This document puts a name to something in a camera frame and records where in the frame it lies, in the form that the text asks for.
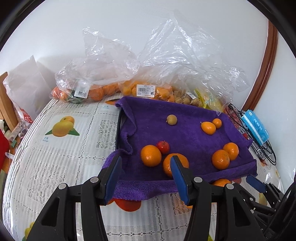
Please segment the apple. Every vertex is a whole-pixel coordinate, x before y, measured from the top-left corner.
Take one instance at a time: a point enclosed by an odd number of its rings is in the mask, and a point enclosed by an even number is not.
[[[160,141],[155,145],[161,152],[161,154],[168,154],[170,151],[170,145],[166,141]]]

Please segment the green leaf illustration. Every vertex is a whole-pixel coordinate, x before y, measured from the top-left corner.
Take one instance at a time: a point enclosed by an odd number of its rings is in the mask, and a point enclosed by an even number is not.
[[[73,128],[72,130],[69,131],[68,135],[79,136],[79,133]]]
[[[52,130],[50,130],[49,132],[47,132],[45,135],[51,135],[52,134]]]

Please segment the purple cloth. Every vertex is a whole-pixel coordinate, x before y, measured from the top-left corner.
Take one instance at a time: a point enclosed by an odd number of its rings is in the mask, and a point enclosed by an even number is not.
[[[193,174],[207,182],[256,174],[256,160],[248,150],[252,141],[246,140],[223,113],[217,116],[215,111],[195,106],[128,96],[120,99],[116,106],[123,108],[127,119],[120,130],[120,149],[111,153],[103,165],[103,168],[109,166],[116,154],[122,157],[123,170],[114,198],[146,200],[177,192],[174,180],[164,173],[162,162],[156,167],[147,167],[141,161],[144,146],[163,140],[170,144],[170,153],[186,156]],[[174,126],[166,123],[171,114],[178,119]],[[222,120],[222,127],[211,136],[204,133],[200,123],[217,117]],[[212,165],[212,154],[229,142],[238,145],[239,156],[226,170],[219,171]]]

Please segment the wooden frame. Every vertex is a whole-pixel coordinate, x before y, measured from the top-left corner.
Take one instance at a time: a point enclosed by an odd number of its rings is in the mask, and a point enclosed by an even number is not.
[[[0,111],[2,118],[6,121],[8,128],[13,131],[18,125],[17,117],[13,109],[13,105],[8,95],[6,94],[6,89],[3,85],[3,80],[7,77],[7,72],[0,76]]]
[[[270,21],[268,21],[268,36],[264,57],[255,84],[242,108],[244,111],[254,110],[260,97],[263,94],[274,64],[277,42],[278,30]]]

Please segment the barcode sticker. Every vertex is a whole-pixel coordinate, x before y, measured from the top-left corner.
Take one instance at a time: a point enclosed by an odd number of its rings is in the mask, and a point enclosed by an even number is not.
[[[155,85],[137,85],[137,96],[154,97]]]
[[[191,92],[186,92],[186,94],[189,95],[193,100],[196,98],[196,96]]]
[[[80,90],[80,91],[75,91],[74,96],[86,99],[88,94],[89,94],[89,90],[83,90],[83,91]]]

